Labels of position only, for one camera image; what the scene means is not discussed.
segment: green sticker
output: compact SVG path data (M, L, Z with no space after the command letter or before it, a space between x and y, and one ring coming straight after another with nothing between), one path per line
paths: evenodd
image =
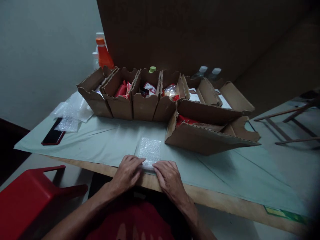
M284 210L277 209L277 208L266 207L266 206L264 206L264 208L266 209L268 214L273 215L273 216L283 217L283 218L289 219L291 221L295 221L295 222L299 222L299 223L303 223L303 224L307 224L309 222L309 219L307 217L301 216L296 213L284 211Z

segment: human hand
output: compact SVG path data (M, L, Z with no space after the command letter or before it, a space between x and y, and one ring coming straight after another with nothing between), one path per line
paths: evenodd
M116 174L108 184L109 191L116 196L119 196L132 188L138 181L142 172L142 169L138 169L138 167L145 160L145 158L138 158L133 155L124 156Z
M158 161L152 165L157 174L160 187L168 198L182 210L194 206L192 199L185 191L177 164L173 161Z

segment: bubble wrap bag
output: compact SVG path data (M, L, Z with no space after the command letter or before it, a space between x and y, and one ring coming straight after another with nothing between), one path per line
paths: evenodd
M145 170L153 171L152 164L160 160L160 145L161 141L142 137L135 155L138 158L145 158L142 168Z
M65 132L77 132L79 123L86 123L92 115L93 111L79 92L75 92L67 101L60 103L50 114L55 118L62 117L55 130Z

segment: red stool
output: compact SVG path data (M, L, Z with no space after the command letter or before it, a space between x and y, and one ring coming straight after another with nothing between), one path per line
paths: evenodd
M84 195L88 186L56 187L43 173L66 166L23 172L0 192L0 239L28 239L69 199Z

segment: bottle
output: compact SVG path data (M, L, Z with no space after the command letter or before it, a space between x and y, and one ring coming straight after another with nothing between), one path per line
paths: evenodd
M150 70L149 70L149 73L153 73L156 69L157 69L156 67L151 66L151 67L150 67Z
M99 66L107 66L109 69L114 69L114 63L111 56L108 53L106 45L104 45L103 38L96 38L99 51Z
M103 32L97 32L96 33L96 38L103 38L104 40L104 45L106 45L107 50L108 50L108 46L107 46L107 42L106 42L106 38L104 37L104 33Z
M194 80L194 79L196 79L196 78L198 78L198 77L202 78L202 77L204 76L204 73L206 72L207 69L208 69L208 67L206 67L206 66L201 66L200 69L199 69L199 71L198 71L196 74L194 74L190 79L191 79L191 80Z
M93 70L95 71L100 67L99 66L99 54L97 52L93 52L92 56L93 56L92 66L93 66Z
M221 68L215 68L212 72L207 76L207 79L210 82L215 82L218 80L218 74L221 72Z

